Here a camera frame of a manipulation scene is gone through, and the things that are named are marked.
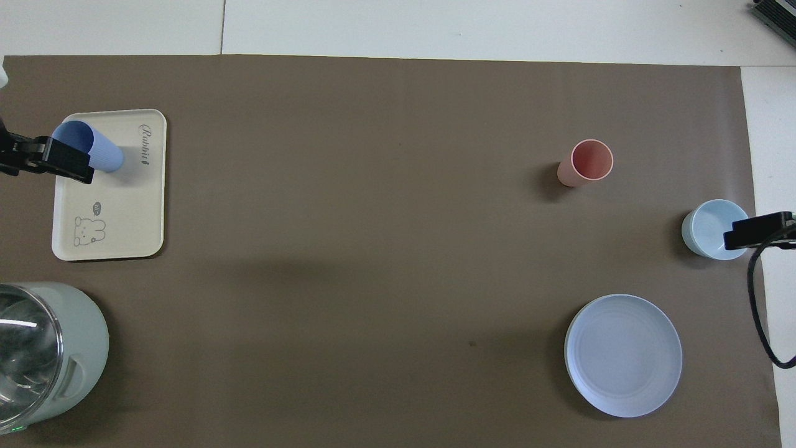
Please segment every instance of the brown paper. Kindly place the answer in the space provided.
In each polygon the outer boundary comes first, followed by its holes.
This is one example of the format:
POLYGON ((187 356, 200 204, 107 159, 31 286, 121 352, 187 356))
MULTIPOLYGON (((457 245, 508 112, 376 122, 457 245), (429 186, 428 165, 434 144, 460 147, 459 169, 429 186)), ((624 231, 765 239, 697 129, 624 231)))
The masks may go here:
POLYGON ((156 108, 166 245, 50 251, 53 178, 0 177, 2 281, 63 281, 111 353, 16 446, 779 446, 748 254, 685 247, 683 217, 754 214, 740 72, 728 67, 326 57, 7 57, 12 132, 156 108), (571 189, 580 140, 614 152, 571 189), (564 335, 608 293, 660 307, 684 367, 653 414, 572 386, 564 335))

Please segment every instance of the white floor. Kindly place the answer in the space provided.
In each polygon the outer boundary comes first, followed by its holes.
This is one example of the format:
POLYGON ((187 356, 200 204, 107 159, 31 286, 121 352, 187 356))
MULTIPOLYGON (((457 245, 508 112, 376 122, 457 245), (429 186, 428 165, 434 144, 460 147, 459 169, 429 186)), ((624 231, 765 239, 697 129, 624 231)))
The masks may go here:
MULTIPOLYGON (((796 211, 796 48, 748 0, 2 0, 0 55, 258 53, 742 66, 759 214, 796 211)), ((11 82, 20 82, 11 76, 11 82)), ((796 353, 796 253, 768 250, 768 321, 796 353)), ((796 448, 796 369, 775 369, 796 448)))

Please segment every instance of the light blue plate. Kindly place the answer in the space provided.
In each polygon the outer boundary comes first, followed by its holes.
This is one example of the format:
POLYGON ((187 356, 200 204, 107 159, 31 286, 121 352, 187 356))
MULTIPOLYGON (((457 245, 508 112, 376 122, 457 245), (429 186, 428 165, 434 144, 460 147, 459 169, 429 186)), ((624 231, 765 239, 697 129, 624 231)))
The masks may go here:
POLYGON ((655 305, 611 294, 584 306, 567 331, 564 359, 572 383, 594 407, 640 417, 672 396, 683 368, 680 337, 655 305))

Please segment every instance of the bowl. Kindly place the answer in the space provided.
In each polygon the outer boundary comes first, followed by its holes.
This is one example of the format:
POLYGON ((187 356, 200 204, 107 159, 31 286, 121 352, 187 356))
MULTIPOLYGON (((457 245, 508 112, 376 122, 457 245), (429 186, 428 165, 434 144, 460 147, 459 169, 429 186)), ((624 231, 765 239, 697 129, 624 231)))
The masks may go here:
POLYGON ((749 218, 733 201, 713 199, 694 209, 683 220, 683 241, 697 255, 714 260, 738 258, 746 249, 724 248, 724 232, 732 230, 732 223, 749 218))

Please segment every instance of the blue cup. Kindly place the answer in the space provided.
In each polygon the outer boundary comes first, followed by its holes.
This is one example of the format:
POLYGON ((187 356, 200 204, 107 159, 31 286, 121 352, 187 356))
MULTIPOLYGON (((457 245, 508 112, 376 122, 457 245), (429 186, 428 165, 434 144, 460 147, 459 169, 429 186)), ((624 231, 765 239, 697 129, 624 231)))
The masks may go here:
POLYGON ((683 241, 697 255, 714 260, 732 260, 740 257, 746 249, 727 250, 724 247, 724 232, 732 230, 733 222, 746 218, 746 212, 732 201, 707 201, 683 220, 683 241))
POLYGON ((85 121, 61 123, 53 132, 53 138, 88 154, 88 166, 95 170, 111 173, 124 163, 122 150, 85 121))

